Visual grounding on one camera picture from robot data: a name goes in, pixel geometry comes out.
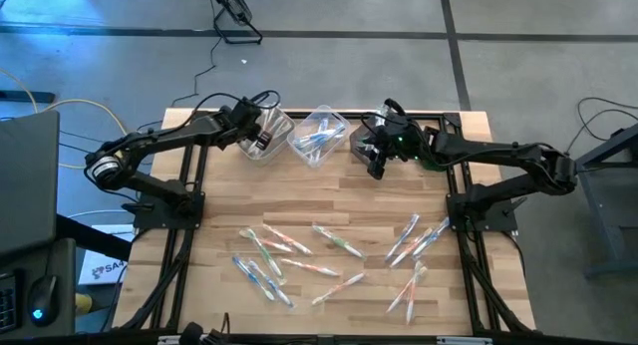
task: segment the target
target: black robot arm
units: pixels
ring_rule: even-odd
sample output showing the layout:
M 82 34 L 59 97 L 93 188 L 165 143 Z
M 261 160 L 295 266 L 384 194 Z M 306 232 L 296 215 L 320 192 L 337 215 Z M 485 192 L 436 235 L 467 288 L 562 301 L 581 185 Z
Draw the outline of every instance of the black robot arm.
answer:
M 224 149 L 243 140 L 257 141 L 265 149 L 270 135 L 262 132 L 256 120 L 260 107 L 242 99 L 233 109 L 224 106 L 217 112 L 195 112 L 180 126 L 154 132 L 131 133 L 116 141 L 104 143 L 96 152 L 86 155 L 85 174 L 98 188 L 129 188 L 161 199 L 178 213 L 188 213 L 192 198 L 184 184 L 176 179 L 160 180 L 138 172 L 140 162 L 149 155 L 189 145 Z
M 463 162 L 516 167 L 525 171 L 523 175 L 492 185 L 474 184 L 466 193 L 451 195 L 448 211 L 452 222 L 461 220 L 459 217 L 483 220 L 495 203 L 514 197 L 534 192 L 563 195 L 576 187 L 574 160 L 549 145 L 468 141 L 430 127 L 422 129 L 396 102 L 386 100 L 385 104 L 390 111 L 383 117 L 383 125 L 371 128 L 363 120 L 370 131 L 363 143 L 374 147 L 368 152 L 368 173 L 376 179 L 383 177 L 386 160 L 391 159 L 417 160 L 425 169 L 434 171 L 444 171 Z

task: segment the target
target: wooden table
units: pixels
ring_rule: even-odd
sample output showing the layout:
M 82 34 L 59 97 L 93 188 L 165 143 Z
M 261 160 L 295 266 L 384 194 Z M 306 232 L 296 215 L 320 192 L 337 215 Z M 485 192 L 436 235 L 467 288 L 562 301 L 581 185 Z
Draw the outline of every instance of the wooden table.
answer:
M 188 109 L 166 110 L 165 128 L 175 127 Z M 461 112 L 465 137 L 490 141 L 484 112 Z M 353 122 L 352 129 L 358 127 Z M 301 162 L 290 149 L 271 164 L 258 168 L 238 147 L 222 152 L 210 150 L 203 190 L 206 207 L 201 228 L 195 234 L 185 286 L 179 328 L 190 321 L 207 331 L 219 329 L 224 312 L 230 314 L 233 333 L 331 333 L 360 335 L 470 334 L 468 306 L 462 278 L 459 248 L 447 231 L 427 250 L 429 271 L 417 289 L 415 320 L 405 324 L 403 303 L 390 315 L 385 310 L 409 280 L 414 266 L 404 260 L 389 269 L 384 256 L 410 219 L 421 215 L 412 236 L 435 227 L 446 216 L 445 174 L 426 172 L 416 163 L 389 162 L 383 180 L 372 179 L 366 168 L 349 152 L 346 144 L 320 169 Z M 156 155 L 152 175 L 178 178 L 182 150 Z M 495 166 L 471 164 L 475 182 L 500 180 Z M 368 255 L 365 261 L 331 245 L 313 232 L 313 221 L 350 240 Z M 233 254 L 255 259 L 264 270 L 258 252 L 238 231 L 261 228 L 265 222 L 299 240 L 315 256 L 294 259 L 343 271 L 341 278 L 308 272 L 282 264 L 287 278 L 283 290 L 296 303 L 293 310 L 281 302 L 269 302 L 231 262 Z M 115 324 L 130 319 L 158 281 L 166 238 L 165 230 L 152 230 L 133 245 Z M 533 318 L 518 254 L 509 239 L 486 233 L 487 251 L 494 286 L 517 316 L 529 327 Z M 324 304 L 310 302 L 331 286 L 365 271 L 357 285 L 338 293 Z M 172 289 L 167 293 L 162 323 L 167 320 Z M 483 324 L 487 324 L 484 297 L 478 291 Z

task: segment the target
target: gray floor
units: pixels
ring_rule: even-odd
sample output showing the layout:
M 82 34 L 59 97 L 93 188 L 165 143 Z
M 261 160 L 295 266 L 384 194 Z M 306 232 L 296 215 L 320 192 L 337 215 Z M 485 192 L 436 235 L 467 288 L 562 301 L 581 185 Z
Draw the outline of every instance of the gray floor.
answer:
M 256 26 L 264 30 L 446 30 L 440 0 L 246 1 Z M 522 34 L 638 34 L 635 1 L 451 0 L 459 32 Z M 7 0 L 0 21 L 207 29 L 210 10 L 207 0 Z M 107 103 L 133 128 L 160 119 L 173 98 L 192 90 L 192 75 L 207 67 L 215 41 L 0 34 L 0 67 L 32 90 Z M 564 149 L 580 127 L 574 110 L 579 99 L 599 96 L 638 104 L 638 43 L 461 42 L 460 49 L 472 109 L 487 111 L 497 141 L 547 142 Z M 262 46 L 222 43 L 214 58 L 217 69 L 200 78 L 202 94 L 251 95 L 273 88 L 288 108 L 368 109 L 392 97 L 410 109 L 459 109 L 447 41 L 275 38 Z M 0 89 L 13 87 L 0 78 Z M 587 104 L 585 117 L 603 108 Z M 26 104 L 2 104 L 0 116 L 30 112 Z M 100 139 L 119 135 L 99 110 L 70 105 L 61 113 L 64 130 Z M 594 132 L 609 135 L 632 124 L 606 116 L 594 122 Z M 66 136 L 62 140 L 96 146 Z M 580 156 L 597 144 L 582 136 L 572 154 Z M 82 155 L 62 149 L 61 160 L 80 164 Z M 503 170 L 505 176 L 513 174 Z M 121 203 L 70 170 L 60 170 L 59 193 L 62 214 Z M 538 329 L 638 342 L 638 277 L 587 281 L 582 276 L 603 255 L 582 192 L 531 196 L 517 218 Z M 119 215 L 85 222 L 125 220 Z M 78 330 L 96 329 L 95 321 L 102 320 L 85 320 Z

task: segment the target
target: black cable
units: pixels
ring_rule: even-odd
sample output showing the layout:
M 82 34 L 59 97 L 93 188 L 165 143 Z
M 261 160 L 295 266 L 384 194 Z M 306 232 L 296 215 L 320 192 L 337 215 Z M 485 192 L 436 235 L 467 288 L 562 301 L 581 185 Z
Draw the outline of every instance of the black cable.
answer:
M 110 191 L 110 190 L 105 190 L 105 189 L 100 188 L 98 186 L 98 184 L 89 176 L 88 171 L 89 171 L 89 168 L 85 168 L 84 169 L 84 177 L 86 179 L 88 179 L 97 189 L 99 189 L 99 190 L 101 190 L 101 191 L 103 191 L 105 193 L 108 193 L 108 194 L 125 197 L 126 199 L 132 201 L 133 203 L 138 203 L 137 200 L 133 199 L 132 197 L 130 197 L 130 196 L 126 195 L 126 194 L 122 194 L 122 193 L 119 193 L 119 192 L 116 192 L 116 191 Z
M 393 123 L 393 124 L 395 124 L 395 125 L 400 125 L 400 126 L 402 126 L 402 125 L 403 125 L 403 123 L 401 123 L 401 122 L 397 122 L 397 121 L 391 120 L 391 119 L 389 119 L 389 118 L 387 118 L 387 117 L 385 117 L 385 116 L 379 115 L 379 114 L 377 114 L 377 113 L 374 113 L 374 112 L 364 112 L 364 113 L 362 113 L 362 114 L 359 116 L 359 121 L 361 121 L 361 124 L 362 124 L 365 128 L 367 128 L 367 129 L 368 129 L 368 131 L 370 131 L 370 133 L 372 133 L 373 135 L 375 135 L 375 137 L 377 136 L 377 134 L 376 134 L 376 133 L 375 133 L 375 132 L 374 132 L 374 131 L 370 128 L 370 126 L 368 126 L 368 124 L 366 123 L 366 121 L 365 121 L 365 119 L 364 119 L 364 117 L 365 117 L 365 116 L 378 117 L 378 118 L 380 118 L 380 119 L 386 120 L 386 121 L 388 121 L 388 122 L 390 122 L 390 123 Z
M 536 163 L 536 162 L 529 162 L 528 164 L 530 164 L 530 165 L 534 165 L 534 166 L 537 166 L 538 168 L 540 168 L 540 170 L 541 170 L 543 173 L 545 173 L 545 176 L 547 177 L 547 179 L 549 179 L 549 180 L 551 181 L 551 183 L 552 183 L 552 184 L 553 184 L 553 185 L 554 185 L 557 189 L 562 189 L 563 191 L 568 191 L 568 189 L 567 189 L 567 188 L 565 188 L 565 187 L 561 186 L 560 184 L 558 184 L 558 183 L 556 182 L 556 179 L 554 179 L 554 178 L 553 178 L 553 177 L 549 174 L 549 172 L 547 171 L 547 169 L 546 169 L 543 165 L 538 164 L 538 163 Z
M 139 132 L 139 131 L 140 131 L 142 128 L 144 128 L 144 127 L 148 127 L 148 126 L 152 126 L 152 125 L 158 125 L 158 124 L 161 124 L 162 122 L 163 122 L 163 120 L 148 122 L 148 123 L 146 123 L 146 124 L 143 124 L 143 125 L 139 126 L 139 127 L 136 129 L 136 131 L 138 131 L 138 132 Z
M 145 322 L 153 312 L 153 309 L 158 305 L 158 301 L 165 294 L 166 289 L 171 284 L 171 281 L 187 263 L 187 255 L 190 253 L 190 250 L 192 248 L 192 237 L 192 232 L 187 232 L 185 234 L 183 240 L 181 241 L 179 251 L 174 257 L 172 264 L 170 265 L 164 276 L 158 281 L 154 290 L 151 292 L 151 295 L 149 295 L 144 304 L 138 309 L 138 311 L 136 311 L 135 315 L 124 325 L 122 325 L 122 329 L 141 329 L 144 326 Z
M 471 224 L 474 231 L 477 231 L 477 226 L 475 225 L 475 223 L 471 221 L 468 216 L 466 216 L 466 237 L 468 238 L 469 241 L 476 243 L 477 239 L 475 237 L 470 236 L 470 232 L 468 231 L 468 224 Z
M 210 8 L 212 10 L 212 19 L 214 20 L 216 15 L 215 15 L 215 7 L 214 4 L 212 2 L 212 0 L 210 0 Z M 221 42 L 221 37 L 219 37 L 219 39 L 217 40 L 217 43 L 215 43 L 214 46 L 212 46 L 212 48 L 210 49 L 210 67 L 208 67 L 205 71 L 199 72 L 198 74 L 196 74 L 194 76 L 194 86 L 193 86 L 193 91 L 190 95 L 187 96 L 183 96 L 183 97 L 178 97 L 174 100 L 172 100 L 172 102 L 170 103 L 171 107 L 175 106 L 175 103 L 177 103 L 178 101 L 183 101 L 183 100 L 187 100 L 189 98 L 195 97 L 195 96 L 199 96 L 199 93 L 197 92 L 197 78 L 199 76 L 203 76 L 205 74 L 207 74 L 208 72 L 212 71 L 215 67 L 217 67 L 217 65 L 215 65 L 213 59 L 212 59 L 212 52 L 217 48 L 217 46 L 219 45 L 219 42 Z
M 111 299 L 111 305 L 109 306 L 109 311 L 107 312 L 107 318 L 104 320 L 104 324 L 102 324 L 102 327 L 100 328 L 100 332 L 104 332 L 104 329 L 106 329 L 107 324 L 109 323 L 109 320 L 111 319 L 111 315 L 113 315 L 113 309 L 116 305 L 116 300 L 118 299 L 118 295 L 120 293 L 119 290 L 122 290 L 122 285 L 120 285 L 120 281 L 122 280 L 122 275 L 124 275 L 125 270 L 127 270 L 127 267 L 129 265 L 125 265 L 122 268 L 122 271 L 120 272 L 120 276 L 118 276 L 118 280 L 116 281 L 116 288 L 115 291 L 113 292 L 113 298 Z
M 582 100 L 578 101 L 578 103 L 576 104 L 576 111 L 578 112 L 578 117 L 580 118 L 580 122 L 581 122 L 583 125 L 585 125 L 585 126 L 586 126 L 587 124 L 585 123 L 585 120 L 584 120 L 584 119 L 583 119 L 583 117 L 582 117 L 582 111 L 581 111 L 581 108 L 582 108 L 582 104 L 583 104 L 583 103 L 585 103 L 585 102 L 587 102 L 587 101 L 599 101 L 599 102 L 604 102 L 604 103 L 607 103 L 607 104 L 610 104 L 610 105 L 614 105 L 614 106 L 616 106 L 616 107 L 627 108 L 627 109 L 630 109 L 630 110 L 638 110 L 638 106 L 625 105 L 625 104 L 621 104 L 621 103 L 619 103 L 619 102 L 615 102 L 615 101 L 607 100 L 607 99 L 604 99 L 604 98 L 601 98 L 601 97 L 585 97 L 585 98 L 583 98 Z M 591 130 L 590 130 L 588 127 L 585 127 L 585 129 L 587 130 L 587 133 L 588 133 L 591 137 L 595 138 L 595 139 L 596 139 L 596 140 L 598 140 L 598 141 L 608 141 L 608 140 L 609 140 L 609 139 L 604 139 L 604 138 L 602 138 L 602 137 L 598 137 L 598 136 L 594 135 L 594 133 L 593 133 L 593 132 L 591 132 Z
M 15 117 L 0 117 L 0 121 L 7 121 L 7 120 L 15 120 Z M 105 141 L 101 141 L 101 140 L 97 140 L 91 137 L 87 137 L 87 136 L 81 136 L 81 135 L 77 135 L 71 132 L 66 132 L 66 131 L 62 131 L 60 130 L 61 134 L 65 134 L 65 135 L 69 135 L 69 136 L 73 136 L 73 137 L 77 137 L 77 138 L 81 138 L 87 141 L 93 141 L 93 142 L 99 142 L 99 143 L 104 143 Z
M 63 144 L 63 143 L 58 143 L 58 145 L 60 145 L 60 146 L 62 146 L 62 147 L 70 148 L 70 149 L 72 149 L 72 150 L 76 150 L 76 151 L 84 152 L 84 153 L 86 153 L 86 154 L 89 154 L 89 153 L 90 153 L 90 152 L 89 152 L 89 151 L 87 151 L 87 150 L 83 150 L 83 149 L 78 148 L 78 147 L 75 147 L 75 146 L 70 146 L 70 145 L 66 145 L 66 144 Z
M 520 249 L 520 245 L 518 245 L 518 242 L 516 241 L 516 239 L 514 239 L 514 237 L 507 231 L 502 231 L 501 233 L 505 235 L 506 237 L 508 237 L 509 240 L 511 240 L 511 242 L 516 247 L 516 250 L 518 250 L 518 257 L 520 258 L 520 267 L 522 268 L 522 276 L 526 277 L 527 275 L 525 273 L 525 259 L 522 256 L 522 250 Z
M 221 322 L 221 330 L 219 332 L 223 334 L 224 330 L 226 331 L 226 336 L 229 336 L 230 335 L 230 316 L 228 315 L 227 312 L 223 313 L 223 321 Z
M 613 169 L 617 169 L 617 170 L 623 170 L 623 169 L 638 169 L 638 164 L 635 163 L 627 163 L 626 164 L 628 167 L 618 167 L 618 166 L 601 166 L 601 167 L 596 167 L 596 168 L 591 168 L 591 169 L 586 169 L 583 171 L 578 171 L 578 173 L 590 173 L 590 172 L 598 172 L 598 171 L 602 171 L 602 170 L 613 170 Z
M 569 151 L 571 150 L 571 148 L 573 147 L 574 143 L 576 143 L 576 140 L 578 139 L 578 137 L 580 136 L 580 134 L 584 131 L 584 130 L 588 130 L 589 134 L 595 138 L 596 140 L 599 141 L 609 141 L 609 139 L 602 139 L 598 136 L 595 136 L 591 133 L 591 131 L 589 131 L 589 128 L 587 126 L 589 126 L 589 124 L 595 120 L 597 117 L 599 117 L 600 115 L 609 113 L 609 112 L 616 112 L 616 113 L 620 113 L 626 116 L 629 116 L 631 118 L 633 118 L 636 122 L 638 122 L 638 117 L 630 114 L 629 112 L 623 111 L 623 110 L 616 110 L 616 109 L 608 109 L 608 110 L 602 110 L 600 112 L 598 112 L 597 114 L 595 114 L 594 116 L 592 116 L 589 121 L 584 122 L 584 120 L 582 119 L 582 116 L 580 115 L 580 113 L 578 114 L 578 116 L 580 116 L 580 120 L 583 121 L 582 127 L 580 128 L 580 130 L 578 130 L 578 133 L 576 133 L 576 136 L 574 136 L 573 139 L 571 139 L 571 142 L 569 143 L 569 146 L 567 146 L 567 150 L 565 151 L 566 153 L 569 153 Z
M 259 104 L 266 101 L 270 97 L 270 95 L 275 95 L 277 97 L 277 101 L 275 101 L 275 103 L 270 106 L 266 106 L 266 107 L 259 106 Z M 254 103 L 255 107 L 259 109 L 272 110 L 281 104 L 281 95 L 279 95 L 279 92 L 275 90 L 266 90 L 255 95 L 253 98 L 250 99 L 250 101 Z
M 61 133 L 61 134 L 65 134 L 65 135 L 69 135 L 69 136 L 73 136 L 73 137 L 77 137 L 77 138 L 81 138 L 81 139 L 83 139 L 83 140 L 87 140 L 87 141 L 97 142 L 97 143 L 104 143 L 104 142 L 106 142 L 106 141 L 102 141 L 102 140 L 94 139 L 94 138 L 91 138 L 91 137 L 86 137 L 86 136 L 76 135 L 76 134 L 74 134 L 74 133 L 66 132 L 66 131 L 62 131 L 62 130 L 60 130 L 60 133 Z
M 225 93 L 225 92 L 217 92 L 217 93 L 213 93 L 212 95 L 208 95 L 208 96 L 204 97 L 204 98 L 203 98 L 203 100 L 199 101 L 199 103 L 197 104 L 197 106 L 195 106 L 195 108 L 194 108 L 194 109 L 192 109 L 192 112 L 190 113 L 190 116 L 188 116 L 188 118 L 187 118 L 184 122 L 182 122 L 182 123 L 181 123 L 181 125 L 179 125 L 179 126 L 177 126 L 177 127 L 173 128 L 173 129 L 166 130 L 166 131 L 164 131 L 163 133 L 161 133 L 160 135 L 161 135 L 161 136 L 170 135 L 170 134 L 175 133 L 175 132 L 177 132 L 177 131 L 181 130 L 182 128 L 186 127 L 186 125 L 188 124 L 188 122 L 190 122 L 190 121 L 191 121 L 191 120 L 195 117 L 195 114 L 197 113 L 197 110 L 199 110 L 199 108 L 200 108 L 200 107 L 201 107 L 201 106 L 202 106 L 202 105 L 203 105 L 206 101 L 210 100 L 211 98 L 215 98 L 215 97 L 227 97 L 227 98 L 233 99 L 233 100 L 235 100 L 235 101 L 237 101 L 237 102 L 241 102 L 241 100 L 240 100 L 238 97 L 233 96 L 233 95 L 230 95 L 230 94 L 227 94 L 227 93 Z

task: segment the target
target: plastic bin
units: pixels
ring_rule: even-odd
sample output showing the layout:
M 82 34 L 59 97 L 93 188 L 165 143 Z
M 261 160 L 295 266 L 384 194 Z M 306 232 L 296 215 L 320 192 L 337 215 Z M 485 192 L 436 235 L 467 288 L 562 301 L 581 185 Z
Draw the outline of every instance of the plastic bin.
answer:
M 350 122 L 328 106 L 319 106 L 288 135 L 292 151 L 311 168 L 319 168 L 346 142 Z
M 272 110 L 263 110 L 262 115 L 257 119 L 257 124 L 272 135 L 268 147 L 262 151 L 255 142 L 245 140 L 239 143 L 239 148 L 256 165 L 263 167 L 283 151 L 288 135 L 295 128 L 295 122 L 277 107 Z

